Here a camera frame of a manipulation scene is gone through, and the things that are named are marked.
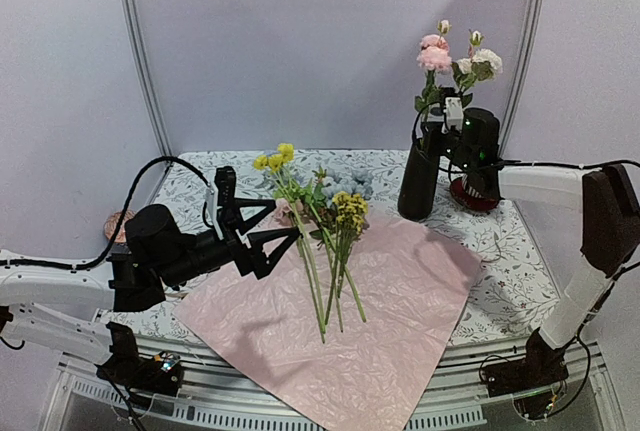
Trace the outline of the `yellow poppy flower stem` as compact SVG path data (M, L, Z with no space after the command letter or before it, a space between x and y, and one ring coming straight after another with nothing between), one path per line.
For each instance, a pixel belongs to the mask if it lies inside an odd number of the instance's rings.
M322 179L325 172L319 168L308 181L299 179L294 170L295 149L290 143L281 143L275 152L261 154L253 161L253 167L261 171L273 187L273 197L297 201L302 207L301 215L310 234L311 248L313 239L327 252L333 251L333 237L329 228L329 215L326 198L322 194Z

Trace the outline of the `light blue hydrangea stem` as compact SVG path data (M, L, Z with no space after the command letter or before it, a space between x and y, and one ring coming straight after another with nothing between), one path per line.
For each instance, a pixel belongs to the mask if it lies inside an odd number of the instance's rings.
M346 192L350 195L359 194L368 201L373 195L373 175L365 169L336 171L328 168L322 179L321 192L327 200L339 192Z

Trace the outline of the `pink wrapping paper sheet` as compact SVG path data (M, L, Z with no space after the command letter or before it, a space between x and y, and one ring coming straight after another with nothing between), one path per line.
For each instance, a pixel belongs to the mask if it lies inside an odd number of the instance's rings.
M344 331L332 311L325 343L303 263L293 250L260 280L223 267L191 291L174 315L247 377L332 356L364 369L411 356L416 371L429 372L460 319L479 274L479 255L422 224L375 216L349 264L367 322L347 291L341 301Z

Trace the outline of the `white rose stem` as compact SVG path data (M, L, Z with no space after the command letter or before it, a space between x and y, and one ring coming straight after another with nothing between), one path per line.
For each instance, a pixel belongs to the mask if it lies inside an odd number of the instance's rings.
M503 73L502 58L488 48L482 48L484 35L478 30L469 33L469 47L465 58L452 63L456 96L462 108L473 100L471 89L478 83L493 80Z

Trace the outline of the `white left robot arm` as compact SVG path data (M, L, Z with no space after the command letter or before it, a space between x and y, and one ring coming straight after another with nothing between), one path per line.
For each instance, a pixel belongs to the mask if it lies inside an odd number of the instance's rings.
M108 361L128 385L148 377L148 363L124 346L129 329L68 316L59 305L143 312L165 301L165 290L232 263L243 276L268 276L300 236L297 228L257 230L275 209L272 200L235 198L217 222L199 234L180 231L170 210L153 204L125 224L128 250L96 263L47 266L7 250L1 253L1 335L61 350L96 365Z

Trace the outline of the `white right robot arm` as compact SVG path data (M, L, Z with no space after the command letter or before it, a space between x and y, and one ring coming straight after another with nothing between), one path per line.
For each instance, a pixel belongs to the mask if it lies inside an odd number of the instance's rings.
M512 201L527 212L557 211L568 219L563 225L550 216L531 218L529 228L541 251L549 252L551 245L542 235L545 225L553 237L575 232L575 237L559 244L562 251L576 247L568 257L552 254L552 263L570 268L555 308L533 338L541 348L517 366L521 383L537 387L556 368L547 349L574 341L616 280L639 265L634 258L639 248L639 200L629 175L639 164L631 159L595 164L508 160L499 155L498 131L499 122L491 112L461 109L458 100L450 99L443 108L429 107L417 114L412 140L427 166L426 183L448 173L450 193L462 206L485 212Z

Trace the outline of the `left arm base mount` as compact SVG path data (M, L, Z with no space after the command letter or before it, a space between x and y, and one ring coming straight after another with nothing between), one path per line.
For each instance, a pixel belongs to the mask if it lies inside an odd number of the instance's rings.
M151 394L178 394L184 369L177 355L161 351L151 358L144 358L139 354L134 333L129 327L109 322L106 328L111 337L110 356L104 364L96 366L98 378Z

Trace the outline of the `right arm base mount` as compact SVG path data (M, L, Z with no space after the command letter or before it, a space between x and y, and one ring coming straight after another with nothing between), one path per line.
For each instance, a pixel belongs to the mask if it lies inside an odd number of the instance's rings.
M564 346L553 348L543 340L540 329L536 329L526 342L523 358L497 357L493 364L483 362L479 369L480 381L487 386L490 397L560 384L569 377L564 358L573 341L571 338ZM555 408L552 401L553 393L545 391L516 399L515 408L529 420L541 420L552 414Z

